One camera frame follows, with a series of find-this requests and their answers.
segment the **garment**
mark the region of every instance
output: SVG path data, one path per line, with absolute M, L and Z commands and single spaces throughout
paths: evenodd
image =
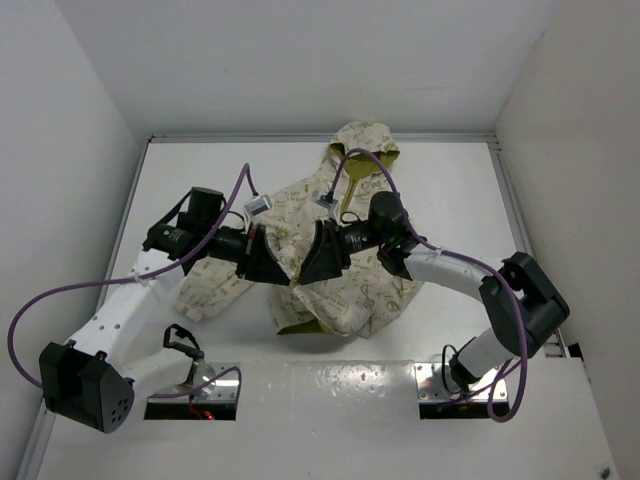
M 378 153 L 389 167 L 400 153 L 385 125 L 350 123 L 334 135 L 320 168 L 270 195 L 272 209 L 255 218 L 267 227 L 269 247 L 289 278 L 295 278 L 309 252 L 315 220 L 327 218 L 327 210 L 315 204 L 312 194 L 316 189 L 328 191 L 344 152 L 354 147 Z M 345 164 L 335 198 L 342 199 L 340 212 L 353 212 L 364 219 L 371 196 L 384 190 L 389 185 L 375 163 L 357 155 Z M 235 265 L 229 262 L 198 261 L 174 309 L 195 321 L 215 316 L 252 285 L 234 272 Z M 323 331 L 369 337 L 400 316 L 420 286 L 387 273 L 376 252 L 368 250 L 352 255 L 351 267 L 340 278 L 304 286 L 274 285 L 269 309 L 279 334 Z

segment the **beige printed cloth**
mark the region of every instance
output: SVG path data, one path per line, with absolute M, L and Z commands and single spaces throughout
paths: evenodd
M 327 218 L 327 210 L 312 199 L 314 190 L 326 192 L 343 154 L 361 147 L 379 154 L 386 166 L 398 158 L 398 146 L 389 128 L 379 123 L 349 123 L 338 131 L 320 164 L 310 177 L 270 195 L 273 207 L 255 221 L 267 227 L 269 246 L 289 278 L 295 278 L 315 233 L 316 219 Z M 376 192 L 389 190 L 378 167 L 363 155 L 347 161 L 338 181 L 335 198 L 342 199 L 340 212 L 353 212 L 365 219 L 369 200 Z M 387 273 L 375 249 L 351 256 L 351 267 L 340 278 L 310 285 L 274 285 L 269 309 L 278 334 L 330 332 L 369 337 L 398 318 L 418 292 L 421 283 Z M 205 258 L 185 279 L 174 309 L 194 321 L 215 317 L 252 283 L 238 279 L 235 264 Z

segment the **white table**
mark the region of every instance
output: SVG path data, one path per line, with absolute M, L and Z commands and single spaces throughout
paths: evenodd
M 149 145 L 114 276 L 129 270 L 148 226 L 190 187 L 228 192 L 250 162 L 257 188 L 273 192 L 313 173 L 326 146 L 326 139 L 187 140 Z M 510 255 L 515 210 L 503 200 L 505 184 L 486 141 L 412 140 L 400 142 L 393 175 L 418 231 L 471 255 Z M 241 197 L 249 198 L 248 190 Z M 575 359 L 534 361 L 521 413 L 506 425 L 419 420 L 411 361 L 432 359 L 444 343 L 462 345 L 484 330 L 486 315 L 475 301 L 425 285 L 398 320 L 369 340 L 282 337 L 271 322 L 268 288 L 253 287 L 199 324 L 171 311 L 174 292 L 131 350 L 131 360 L 157 351 L 171 323 L 191 329 L 209 361 L 241 363 L 237 421 L 141 421 L 138 411 L 106 436 L 58 418 L 38 478 L 565 479 L 598 478 L 601 466 L 613 465 Z

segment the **yellow-green fabric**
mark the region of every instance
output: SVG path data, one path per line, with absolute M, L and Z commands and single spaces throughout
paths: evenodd
M 312 199 L 314 190 L 327 191 L 343 153 L 355 147 L 378 153 L 389 166 L 400 153 L 385 125 L 350 123 L 334 135 L 320 168 L 270 195 L 272 209 L 255 218 L 267 227 L 269 246 L 289 278 L 295 278 L 311 247 L 315 220 L 327 218 L 326 209 Z M 340 175 L 335 198 L 343 199 L 340 211 L 366 218 L 371 196 L 388 189 L 375 163 L 358 155 Z M 271 287 L 269 310 L 277 332 L 369 337 L 400 316 L 421 285 L 388 274 L 373 250 L 353 255 L 351 262 L 340 278 Z M 235 265 L 229 262 L 200 260 L 185 279 L 174 309 L 195 321 L 214 317 L 252 285 L 234 272 Z

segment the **white wall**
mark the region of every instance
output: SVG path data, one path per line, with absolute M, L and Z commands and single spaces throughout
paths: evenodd
M 640 2 L 559 3 L 497 131 L 622 478 L 637 479 Z
M 493 131 L 555 0 L 56 0 L 129 125 Z
M 0 335 L 32 296 L 102 278 L 140 146 L 52 0 L 0 8 Z M 63 341 L 97 291 L 45 301 L 18 331 L 18 353 Z M 14 478 L 39 391 L 0 349 L 0 478 Z

